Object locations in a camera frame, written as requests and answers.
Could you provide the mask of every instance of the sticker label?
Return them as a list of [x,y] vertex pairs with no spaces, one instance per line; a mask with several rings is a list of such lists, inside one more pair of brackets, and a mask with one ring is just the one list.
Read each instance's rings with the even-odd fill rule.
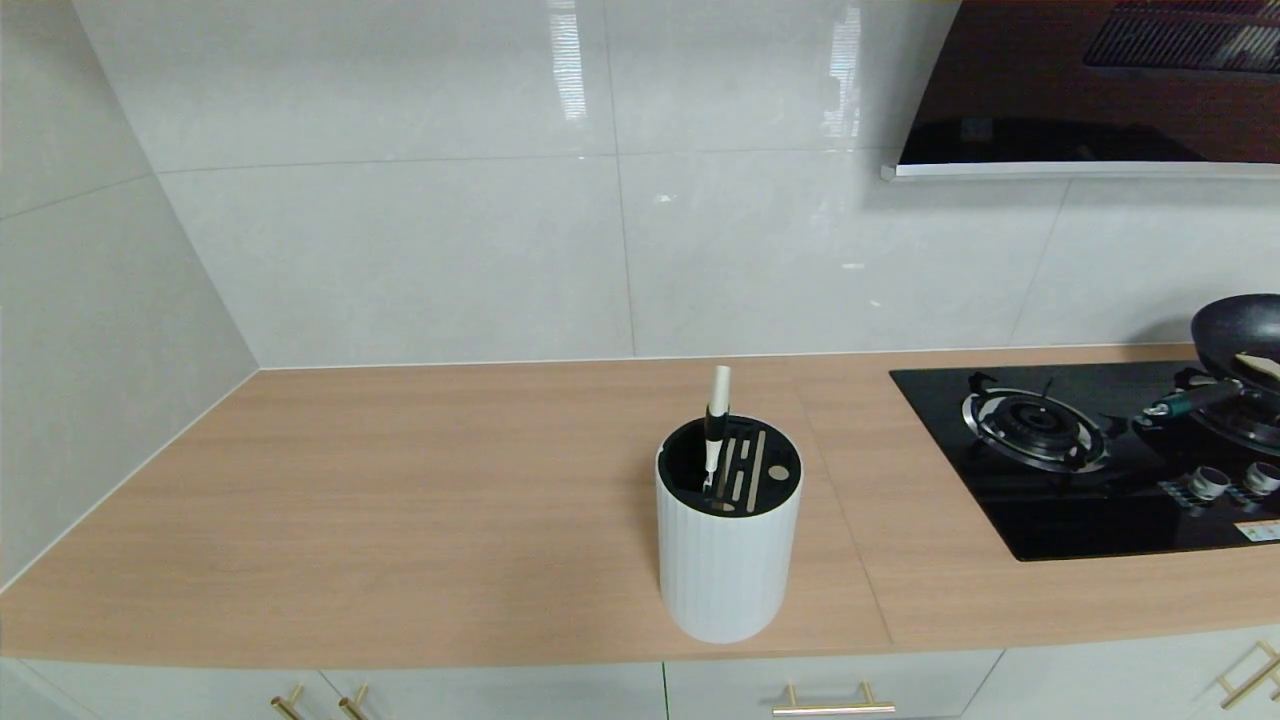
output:
[[1268,542],[1280,539],[1280,520],[1254,520],[1236,523],[1235,529],[1244,533],[1249,542]]

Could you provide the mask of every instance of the wooden countertop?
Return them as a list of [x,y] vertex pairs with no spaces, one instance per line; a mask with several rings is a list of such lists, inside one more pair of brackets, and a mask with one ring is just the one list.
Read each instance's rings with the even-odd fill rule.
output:
[[1190,356],[1147,346],[730,360],[735,411],[786,429],[806,461],[786,602],[733,646],[684,635],[657,582],[653,454],[696,415],[716,360],[262,372],[0,596],[0,653],[550,665],[1276,623],[1280,547],[1018,562],[887,375]]

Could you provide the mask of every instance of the knife block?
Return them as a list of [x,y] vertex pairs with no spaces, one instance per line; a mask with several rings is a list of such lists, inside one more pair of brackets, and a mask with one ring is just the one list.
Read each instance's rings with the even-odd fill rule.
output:
[[730,415],[704,492],[704,439],[701,419],[686,423],[654,462],[662,600],[685,633],[733,643],[763,630],[782,606],[803,468],[785,433]]

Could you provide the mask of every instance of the kitchen cabinet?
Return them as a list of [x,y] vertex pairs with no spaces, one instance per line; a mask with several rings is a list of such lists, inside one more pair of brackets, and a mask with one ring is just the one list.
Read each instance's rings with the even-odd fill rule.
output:
[[302,720],[325,720],[339,714],[338,693],[320,673],[311,670],[24,662],[99,720],[280,720],[271,698],[285,700],[300,684],[302,693],[293,707]]
[[1007,650],[964,720],[1254,720],[1280,716],[1270,683],[1230,711],[1217,676],[1242,683],[1262,667],[1257,641],[1280,625],[1139,641]]
[[666,720],[662,665],[325,670],[367,720]]
[[4,720],[97,720],[20,660],[0,657],[0,717]]
[[[1234,667],[1222,671],[1226,683],[1236,688],[1242,698],[1228,710],[1222,707],[1222,701],[1226,698],[1225,689],[1206,693],[1210,697],[1201,703],[1196,712],[1196,720],[1276,720],[1280,717],[1280,666],[1275,665],[1280,657],[1274,655],[1280,652],[1280,644],[1276,643],[1276,639],[1280,638],[1280,625],[1260,629],[1257,635],[1262,642],[1254,643],[1252,647],[1245,643],[1240,661]],[[1266,674],[1267,669],[1272,670],[1268,675]],[[1249,680],[1260,675],[1263,676],[1263,680],[1249,689]]]
[[763,720],[774,706],[892,703],[895,717],[959,716],[987,676],[998,650],[858,657],[796,657],[668,662],[671,720]]

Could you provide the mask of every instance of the wall tile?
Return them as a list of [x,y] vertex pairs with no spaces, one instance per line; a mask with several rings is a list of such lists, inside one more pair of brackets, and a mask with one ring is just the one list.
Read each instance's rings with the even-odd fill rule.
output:
[[163,182],[264,366],[631,354],[611,158]]
[[151,172],[63,0],[4,0],[0,217]]
[[0,238],[3,584],[255,363],[154,177]]
[[1071,181],[1014,345],[1166,342],[1230,295],[1280,292],[1280,182]]
[[900,146],[957,6],[608,0],[618,149]]
[[1005,345],[1066,183],[890,184],[890,154],[622,158],[639,354]]
[[613,151],[600,0],[77,8],[157,172]]

